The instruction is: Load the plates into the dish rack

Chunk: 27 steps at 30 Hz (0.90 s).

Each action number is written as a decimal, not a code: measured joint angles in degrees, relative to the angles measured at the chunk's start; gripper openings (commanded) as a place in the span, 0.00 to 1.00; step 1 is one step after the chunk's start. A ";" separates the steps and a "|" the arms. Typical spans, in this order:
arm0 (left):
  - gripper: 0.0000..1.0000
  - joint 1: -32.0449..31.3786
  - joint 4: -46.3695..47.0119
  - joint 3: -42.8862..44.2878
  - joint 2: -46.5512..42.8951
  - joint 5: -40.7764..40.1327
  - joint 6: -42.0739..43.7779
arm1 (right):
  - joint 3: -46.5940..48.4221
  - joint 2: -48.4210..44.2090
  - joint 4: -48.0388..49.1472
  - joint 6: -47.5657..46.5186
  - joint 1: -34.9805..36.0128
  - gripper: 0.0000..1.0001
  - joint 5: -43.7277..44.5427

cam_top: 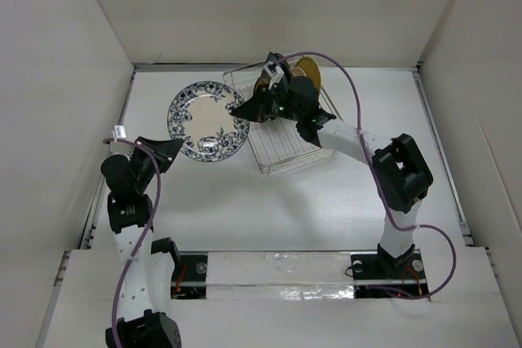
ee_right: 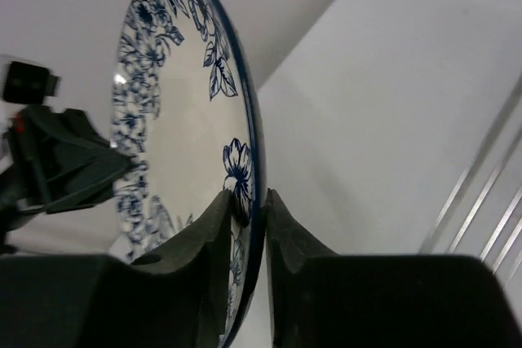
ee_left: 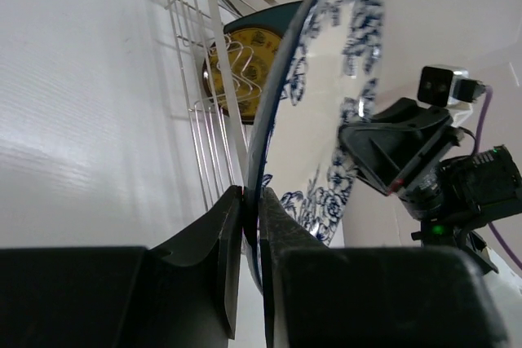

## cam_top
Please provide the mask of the blue floral white plate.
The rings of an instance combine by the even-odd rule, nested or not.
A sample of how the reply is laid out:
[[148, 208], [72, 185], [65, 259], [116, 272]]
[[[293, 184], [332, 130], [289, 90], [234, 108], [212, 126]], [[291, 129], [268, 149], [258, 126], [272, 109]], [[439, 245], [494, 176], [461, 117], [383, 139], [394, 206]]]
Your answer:
[[167, 130], [172, 139], [184, 141], [181, 152], [203, 163], [224, 161], [241, 150], [250, 122], [231, 111], [244, 99], [217, 81], [195, 82], [183, 88], [167, 111]]

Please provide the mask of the woven bamboo tray plate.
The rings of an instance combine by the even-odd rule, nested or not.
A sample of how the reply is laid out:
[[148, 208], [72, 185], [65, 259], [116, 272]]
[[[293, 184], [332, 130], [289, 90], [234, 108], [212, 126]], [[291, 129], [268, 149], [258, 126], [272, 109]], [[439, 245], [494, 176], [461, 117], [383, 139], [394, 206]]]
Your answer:
[[305, 72], [306, 77], [312, 80], [313, 85], [317, 90], [321, 90], [321, 71], [317, 62], [313, 58], [309, 56], [301, 57], [295, 66]]

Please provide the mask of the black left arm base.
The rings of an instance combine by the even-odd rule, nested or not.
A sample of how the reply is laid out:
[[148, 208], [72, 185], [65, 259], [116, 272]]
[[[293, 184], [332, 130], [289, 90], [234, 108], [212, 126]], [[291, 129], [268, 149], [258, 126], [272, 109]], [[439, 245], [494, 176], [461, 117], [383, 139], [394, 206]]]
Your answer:
[[191, 300], [206, 298], [208, 253], [182, 252], [181, 266], [172, 272], [170, 298]]

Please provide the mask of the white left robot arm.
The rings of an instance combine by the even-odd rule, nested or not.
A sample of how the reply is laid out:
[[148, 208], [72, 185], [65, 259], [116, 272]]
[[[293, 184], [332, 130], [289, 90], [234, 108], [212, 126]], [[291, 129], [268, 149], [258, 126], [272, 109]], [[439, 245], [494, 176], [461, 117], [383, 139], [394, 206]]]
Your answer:
[[139, 137], [125, 142], [130, 154], [113, 154], [100, 167], [109, 189], [109, 226], [122, 264], [105, 331], [108, 347], [182, 345], [179, 326], [166, 312], [171, 280], [181, 272], [182, 261], [171, 238], [155, 236], [159, 200], [146, 190], [170, 168], [183, 143]]

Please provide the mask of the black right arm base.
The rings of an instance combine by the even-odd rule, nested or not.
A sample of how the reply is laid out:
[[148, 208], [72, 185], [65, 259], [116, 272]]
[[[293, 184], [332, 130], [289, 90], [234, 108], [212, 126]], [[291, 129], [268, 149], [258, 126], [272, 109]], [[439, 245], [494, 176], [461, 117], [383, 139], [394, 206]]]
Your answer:
[[418, 249], [395, 270], [386, 270], [376, 251], [352, 253], [344, 274], [353, 280], [356, 299], [421, 297], [429, 293]]

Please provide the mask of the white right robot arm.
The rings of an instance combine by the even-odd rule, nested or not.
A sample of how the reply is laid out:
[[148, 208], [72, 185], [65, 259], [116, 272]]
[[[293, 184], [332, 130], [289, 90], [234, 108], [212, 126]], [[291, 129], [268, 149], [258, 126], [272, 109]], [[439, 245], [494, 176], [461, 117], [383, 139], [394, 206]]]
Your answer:
[[256, 123], [273, 118], [294, 121], [304, 141], [366, 164], [385, 210], [377, 268], [386, 277], [395, 277], [414, 252], [417, 213], [433, 183], [432, 173], [412, 136], [381, 137], [323, 109], [312, 78], [293, 76], [288, 60], [269, 53], [252, 96], [230, 113]]

